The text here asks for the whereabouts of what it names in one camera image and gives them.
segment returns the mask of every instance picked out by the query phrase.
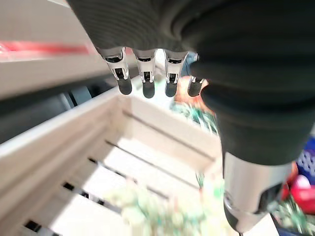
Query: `robotic hand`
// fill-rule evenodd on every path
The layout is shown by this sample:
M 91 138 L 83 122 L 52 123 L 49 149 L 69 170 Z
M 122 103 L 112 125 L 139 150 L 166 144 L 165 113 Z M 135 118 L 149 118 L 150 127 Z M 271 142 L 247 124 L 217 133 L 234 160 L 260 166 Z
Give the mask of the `robotic hand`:
M 232 228 L 250 230 L 277 204 L 315 120 L 314 1 L 68 0 L 123 94 L 123 47 L 136 55 L 143 92 L 154 95 L 155 49 L 166 54 L 166 95 L 176 93 L 187 51 L 189 94 L 216 112 Z

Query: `black rubber fingertip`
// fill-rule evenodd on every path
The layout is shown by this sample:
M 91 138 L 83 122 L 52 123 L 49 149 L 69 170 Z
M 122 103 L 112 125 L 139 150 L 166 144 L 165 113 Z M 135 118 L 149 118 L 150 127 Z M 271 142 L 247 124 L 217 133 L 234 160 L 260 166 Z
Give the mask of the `black rubber fingertip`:
M 174 97 L 177 91 L 177 83 L 172 84 L 172 83 L 166 83 L 165 87 L 165 94 L 168 97 Z
M 190 97 L 198 96 L 200 94 L 200 91 L 201 91 L 201 86 L 202 86 L 201 83 L 199 83 L 199 82 L 192 82 L 190 80 L 189 85 L 188 85 L 188 89 L 187 89 L 188 95 Z
M 128 95 L 132 91 L 131 80 L 128 78 L 126 80 L 120 79 L 117 81 L 119 90 L 122 94 Z
M 152 98 L 155 93 L 154 81 L 152 83 L 150 82 L 142 83 L 142 91 L 143 95 L 146 98 Z

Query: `white wooden crate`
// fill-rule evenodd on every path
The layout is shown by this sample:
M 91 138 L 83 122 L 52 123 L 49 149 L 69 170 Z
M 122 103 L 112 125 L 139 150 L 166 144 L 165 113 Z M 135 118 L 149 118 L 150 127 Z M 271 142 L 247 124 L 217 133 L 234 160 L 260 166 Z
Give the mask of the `white wooden crate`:
M 0 145 L 1 235 L 32 235 L 28 220 L 37 235 L 130 235 L 118 211 L 96 203 L 106 191 L 130 178 L 162 199 L 198 198 L 195 172 L 220 159 L 217 136 L 114 88 Z

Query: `wooden slat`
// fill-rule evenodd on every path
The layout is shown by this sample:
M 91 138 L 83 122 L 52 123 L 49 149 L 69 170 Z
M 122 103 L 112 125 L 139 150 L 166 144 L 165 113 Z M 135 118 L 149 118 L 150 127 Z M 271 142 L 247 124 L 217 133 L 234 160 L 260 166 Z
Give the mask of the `wooden slat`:
M 68 182 L 101 199 L 107 192 L 126 185 L 124 177 L 89 160 L 84 162 L 78 171 L 68 179 Z
M 186 163 L 167 155 L 166 153 L 153 149 L 152 147 L 139 142 L 136 139 L 127 139 L 121 137 L 117 145 L 146 162 L 161 168 L 168 173 L 188 182 L 196 187 L 198 183 L 195 176 L 195 170 Z
M 121 136 L 124 136 L 127 139 L 137 140 L 140 143 L 150 146 L 154 150 L 172 156 L 173 158 L 184 162 L 194 170 L 203 170 L 213 163 L 213 160 L 197 153 L 185 144 L 179 143 L 169 136 L 157 132 L 138 120 L 123 116 L 120 122 L 123 126 L 122 130 L 119 131 L 121 132 Z M 111 137 L 109 137 L 109 141 L 112 143 L 118 142 L 117 139 L 111 140 Z
M 202 131 L 167 109 L 149 104 L 142 97 L 131 96 L 129 103 L 125 103 L 125 111 L 213 159 L 221 158 L 221 143 L 217 135 Z
M 65 189 L 60 189 L 32 219 L 64 236 L 130 235 L 119 214 Z
M 135 178 L 141 184 L 155 189 L 166 196 L 198 197 L 198 191 L 155 167 L 135 158 L 117 147 L 104 144 L 110 150 L 103 163 L 129 177 Z

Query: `blue plastic basket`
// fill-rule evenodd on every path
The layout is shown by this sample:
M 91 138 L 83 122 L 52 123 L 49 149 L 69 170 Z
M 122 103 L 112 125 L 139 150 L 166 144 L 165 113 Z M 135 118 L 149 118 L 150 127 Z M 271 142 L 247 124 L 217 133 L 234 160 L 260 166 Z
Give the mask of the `blue plastic basket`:
M 296 161 L 300 175 L 304 175 L 311 185 L 315 185 L 315 138 L 306 143 L 299 159 Z

